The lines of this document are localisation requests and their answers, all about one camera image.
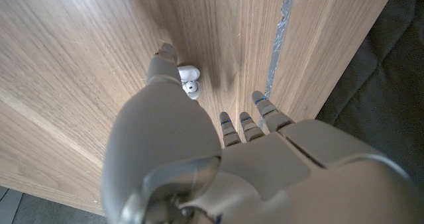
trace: wooden panel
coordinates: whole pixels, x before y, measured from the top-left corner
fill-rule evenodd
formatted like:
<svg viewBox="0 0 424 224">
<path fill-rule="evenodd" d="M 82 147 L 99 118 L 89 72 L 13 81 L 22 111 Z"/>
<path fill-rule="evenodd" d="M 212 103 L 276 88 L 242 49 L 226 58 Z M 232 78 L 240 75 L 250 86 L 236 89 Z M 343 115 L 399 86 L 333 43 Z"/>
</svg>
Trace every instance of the wooden panel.
<svg viewBox="0 0 424 224">
<path fill-rule="evenodd" d="M 200 68 L 219 134 L 221 111 L 257 120 L 282 1 L 0 0 L 0 185 L 102 214 L 107 137 L 162 41 Z M 294 0 L 273 101 L 316 113 L 385 1 Z"/>
<path fill-rule="evenodd" d="M 313 119 L 387 0 L 293 0 L 270 99 Z"/>
</svg>

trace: floor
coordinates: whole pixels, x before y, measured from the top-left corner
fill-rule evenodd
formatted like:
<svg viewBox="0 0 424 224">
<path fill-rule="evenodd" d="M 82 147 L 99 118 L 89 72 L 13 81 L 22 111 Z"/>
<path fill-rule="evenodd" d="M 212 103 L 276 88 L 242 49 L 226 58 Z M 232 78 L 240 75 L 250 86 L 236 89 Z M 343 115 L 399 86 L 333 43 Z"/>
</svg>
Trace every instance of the floor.
<svg viewBox="0 0 424 224">
<path fill-rule="evenodd" d="M 12 224 L 103 224 L 106 218 L 29 194 L 22 196 Z"/>
</svg>

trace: dark fabric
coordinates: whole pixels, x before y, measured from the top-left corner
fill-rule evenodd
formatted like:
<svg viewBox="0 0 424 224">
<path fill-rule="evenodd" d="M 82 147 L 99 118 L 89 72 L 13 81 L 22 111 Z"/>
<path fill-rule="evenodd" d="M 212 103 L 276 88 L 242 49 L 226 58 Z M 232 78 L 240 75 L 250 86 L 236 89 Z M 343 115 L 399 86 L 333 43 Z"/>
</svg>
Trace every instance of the dark fabric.
<svg viewBox="0 0 424 224">
<path fill-rule="evenodd" d="M 317 119 L 371 144 L 424 190 L 424 0 L 389 0 Z"/>
<path fill-rule="evenodd" d="M 29 194 L 22 196 L 12 224 L 107 224 L 106 217 Z"/>
</svg>

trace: robotic hand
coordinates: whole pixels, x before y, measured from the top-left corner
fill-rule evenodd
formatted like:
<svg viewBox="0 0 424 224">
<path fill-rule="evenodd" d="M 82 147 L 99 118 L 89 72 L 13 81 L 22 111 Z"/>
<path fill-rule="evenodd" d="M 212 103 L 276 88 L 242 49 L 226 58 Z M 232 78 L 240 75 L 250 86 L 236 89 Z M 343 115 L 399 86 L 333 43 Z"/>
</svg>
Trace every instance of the robotic hand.
<svg viewBox="0 0 424 224">
<path fill-rule="evenodd" d="M 420 223 L 423 203 L 383 154 L 320 121 L 294 123 L 252 95 L 270 130 L 226 113 L 226 148 L 182 89 L 173 47 L 150 62 L 148 85 L 122 108 L 102 175 L 110 223 Z"/>
</svg>

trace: earbud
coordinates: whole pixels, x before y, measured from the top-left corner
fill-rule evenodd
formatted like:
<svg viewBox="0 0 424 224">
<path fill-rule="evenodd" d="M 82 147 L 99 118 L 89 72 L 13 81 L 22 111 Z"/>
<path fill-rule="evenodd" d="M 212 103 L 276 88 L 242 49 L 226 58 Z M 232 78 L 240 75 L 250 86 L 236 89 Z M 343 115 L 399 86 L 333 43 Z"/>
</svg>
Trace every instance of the earbud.
<svg viewBox="0 0 424 224">
<path fill-rule="evenodd" d="M 186 83 L 183 85 L 183 89 L 184 89 L 184 91 L 185 91 L 186 93 L 193 93 L 193 92 L 196 92 L 196 91 L 197 91 L 197 89 L 198 89 L 198 87 L 197 87 L 197 82 L 196 82 L 196 81 L 189 81 L 189 82 L 186 82 Z"/>
</svg>

